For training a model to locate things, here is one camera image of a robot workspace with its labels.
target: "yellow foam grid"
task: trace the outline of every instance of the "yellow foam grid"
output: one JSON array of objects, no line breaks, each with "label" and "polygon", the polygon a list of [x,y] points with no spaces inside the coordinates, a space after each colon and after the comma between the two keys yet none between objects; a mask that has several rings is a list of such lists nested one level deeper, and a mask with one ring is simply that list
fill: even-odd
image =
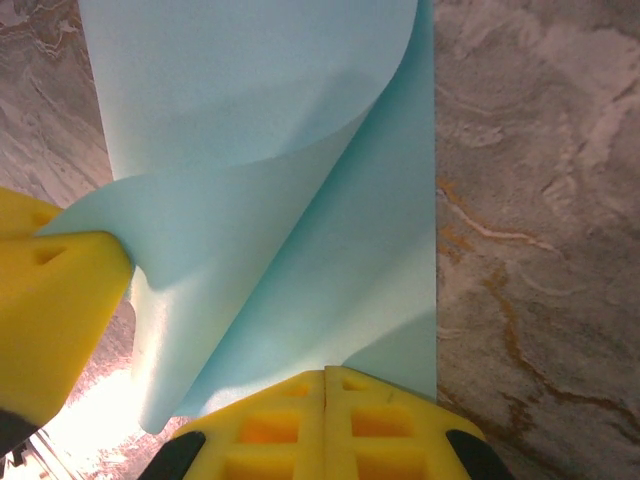
[{"label": "yellow foam grid", "polygon": [[324,375],[302,373],[178,430],[207,441],[185,480],[323,477]]},{"label": "yellow foam grid", "polygon": [[445,434],[471,422],[342,367],[305,372],[186,425],[185,480],[469,480]]}]

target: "gray marble countertop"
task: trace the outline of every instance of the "gray marble countertop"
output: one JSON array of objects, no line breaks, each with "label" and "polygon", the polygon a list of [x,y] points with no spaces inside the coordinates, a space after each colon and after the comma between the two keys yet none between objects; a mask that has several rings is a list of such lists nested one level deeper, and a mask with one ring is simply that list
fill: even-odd
[{"label": "gray marble countertop", "polygon": [[[518,479],[635,480],[640,2],[435,3],[439,399]],[[109,181],[76,3],[0,0],[0,185],[66,207]],[[89,478],[135,478],[181,423],[89,441],[132,334],[124,305],[50,427]]]}]

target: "black rubber pad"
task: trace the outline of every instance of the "black rubber pad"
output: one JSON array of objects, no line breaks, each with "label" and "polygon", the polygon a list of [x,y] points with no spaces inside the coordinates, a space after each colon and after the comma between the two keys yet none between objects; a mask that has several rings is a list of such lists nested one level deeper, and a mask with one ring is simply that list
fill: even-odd
[{"label": "black rubber pad", "polygon": [[478,437],[460,430],[449,430],[447,439],[471,480],[515,480],[493,448]]},{"label": "black rubber pad", "polygon": [[188,432],[168,441],[138,480],[182,480],[206,440],[202,432]]},{"label": "black rubber pad", "polygon": [[40,427],[27,422],[20,415],[0,408],[0,458],[20,445]]}]

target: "yellow foam block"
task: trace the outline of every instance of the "yellow foam block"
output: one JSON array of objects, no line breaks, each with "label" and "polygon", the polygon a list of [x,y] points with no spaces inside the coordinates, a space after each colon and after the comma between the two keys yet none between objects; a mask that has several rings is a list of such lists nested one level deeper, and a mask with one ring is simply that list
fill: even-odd
[{"label": "yellow foam block", "polygon": [[40,214],[57,209],[20,197],[0,191],[0,408],[44,425],[97,346],[132,267],[107,233],[30,237],[48,218]]},{"label": "yellow foam block", "polygon": [[469,479],[446,433],[484,440],[473,423],[354,370],[325,372],[327,479]]},{"label": "yellow foam block", "polygon": [[344,367],[306,372],[178,430],[206,442],[185,480],[469,480],[446,433],[482,432]]}]

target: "light blue paper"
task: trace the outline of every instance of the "light blue paper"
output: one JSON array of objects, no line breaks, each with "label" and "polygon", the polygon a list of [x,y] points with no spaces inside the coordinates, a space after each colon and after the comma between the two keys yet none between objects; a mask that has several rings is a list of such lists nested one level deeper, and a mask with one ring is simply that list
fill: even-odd
[{"label": "light blue paper", "polygon": [[[164,426],[241,309],[238,327],[185,400],[188,413],[343,361],[433,394],[426,31],[418,40],[414,32],[412,46],[426,63],[393,80],[349,145],[400,63],[416,1],[81,0],[80,7],[118,181],[42,233],[109,231],[139,267],[133,380],[142,427]],[[346,166],[245,305],[348,145]],[[385,162],[389,155],[398,161]],[[382,236],[372,242],[371,235]],[[318,322],[327,325],[322,337]],[[418,332],[424,343],[414,343],[425,348],[415,359],[424,370],[385,360],[409,337],[422,338]],[[268,357],[260,348],[269,342],[293,342],[304,355],[283,348]],[[232,368],[219,370],[228,359]]]},{"label": "light blue paper", "polygon": [[434,84],[425,2],[396,76],[183,402],[202,415],[346,365],[435,399]]}]

